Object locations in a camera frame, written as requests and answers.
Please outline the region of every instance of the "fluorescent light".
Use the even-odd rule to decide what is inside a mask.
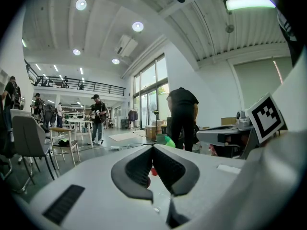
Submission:
[[[118,59],[113,59],[112,63],[115,64],[115,65],[118,65],[119,64],[119,60]]]
[[[85,0],[78,0],[76,2],[76,9],[77,10],[84,10],[86,8],[86,1]]]
[[[38,64],[35,64],[35,65],[36,65],[36,67],[41,71],[41,69],[39,68]]]
[[[227,0],[226,7],[228,10],[237,10],[250,7],[276,8],[276,5],[271,0]]]
[[[77,56],[79,56],[79,55],[81,54],[80,50],[78,50],[78,49],[74,49],[72,52],[73,52],[75,55],[77,55]]]
[[[23,43],[24,47],[26,48],[26,47],[27,47],[27,45],[25,45],[25,42],[24,42],[24,40],[23,40],[23,39],[21,39],[21,42]]]
[[[142,22],[135,22],[132,24],[132,28],[136,32],[141,32],[144,29],[144,25]]]

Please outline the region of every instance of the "wooden chair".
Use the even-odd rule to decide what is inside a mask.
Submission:
[[[58,161],[57,161],[57,158],[56,158],[55,152],[54,152],[55,148],[60,148],[61,149],[64,161],[65,161],[65,157],[64,157],[63,150],[69,150],[71,152],[72,162],[73,162],[74,166],[76,166],[76,164],[75,164],[75,159],[73,158],[72,150],[76,149],[77,155],[78,155],[78,159],[79,159],[78,161],[81,162],[80,155],[79,155],[79,150],[78,150],[78,142],[76,140],[71,140],[71,132],[72,131],[73,131],[73,129],[68,129],[68,128],[50,128],[51,147],[52,147],[53,156],[54,156],[54,159],[56,160],[56,164],[57,164],[58,169],[59,169],[59,165],[58,165]],[[63,147],[63,146],[60,146],[59,144],[54,144],[53,143],[53,139],[59,138],[59,137],[58,136],[52,136],[52,132],[59,132],[61,134],[68,133],[69,147]]]

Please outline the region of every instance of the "gray chair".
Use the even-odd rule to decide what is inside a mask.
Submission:
[[[51,172],[47,160],[47,153],[49,153],[49,157],[54,170],[56,168],[54,166],[50,153],[51,146],[50,144],[45,144],[45,131],[31,117],[15,116],[12,120],[12,126],[14,127],[13,134],[16,151],[19,155],[22,156],[24,165],[31,178],[32,183],[35,184],[33,178],[31,177],[29,169],[26,166],[24,157],[33,157],[38,171],[40,171],[40,169],[37,165],[35,157],[44,157],[51,177],[54,180],[54,176]]]

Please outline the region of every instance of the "ceiling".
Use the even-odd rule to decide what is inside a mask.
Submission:
[[[56,95],[55,94],[41,94],[40,98],[42,100],[44,100],[45,104],[50,104],[50,105],[57,105],[57,103],[50,103],[48,102],[48,100],[51,100],[53,102],[56,102]],[[74,97],[74,96],[66,96],[66,95],[61,95],[60,97],[60,102],[62,103],[63,106],[76,106],[76,107],[80,107],[77,104],[77,101],[79,101],[82,105],[86,105],[86,106],[91,106],[92,104],[94,104],[94,101],[91,100],[91,98],[86,98],[86,97]],[[102,102],[104,102],[106,104],[107,107],[111,108],[112,106],[114,106],[117,101],[110,101],[110,100],[101,100]]]
[[[83,64],[122,74],[155,39],[165,35],[197,70],[203,59],[225,52],[285,45],[277,9],[227,12],[224,0],[86,1],[86,10],[78,11],[76,0],[29,0],[24,19],[26,59],[63,67]],[[142,33],[132,30],[134,21],[144,23]],[[228,25],[234,26],[232,33],[226,32]],[[129,58],[113,65],[114,48],[123,34],[133,36],[139,45]],[[82,54],[74,56],[74,48]]]

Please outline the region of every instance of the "man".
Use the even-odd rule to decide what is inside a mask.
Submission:
[[[62,111],[62,103],[60,102],[57,106],[58,118],[57,118],[57,127],[63,128],[63,111]]]
[[[41,114],[41,109],[40,109],[40,105],[41,105],[41,98],[40,98],[40,93],[36,93],[35,96],[36,98],[34,105],[31,105],[31,107],[34,109],[34,119],[39,122],[40,120],[40,114]]]
[[[198,100],[188,90],[179,88],[171,91],[167,98],[168,108],[171,111],[171,139],[176,147],[181,129],[184,129],[184,145],[186,151],[192,151],[194,124],[198,113]]]
[[[95,94],[92,98],[95,101],[95,105],[92,106],[89,115],[94,112],[95,120],[92,134],[92,141],[95,144],[96,133],[98,130],[98,145],[102,143],[102,124],[106,120],[106,105],[100,101],[99,95]]]
[[[2,94],[2,100],[5,98],[4,103],[4,122],[6,128],[11,130],[12,128],[12,119],[11,119],[11,108],[12,108],[12,95],[14,94],[14,89],[17,87],[16,79],[14,76],[10,77],[10,81],[5,86],[4,92]]]

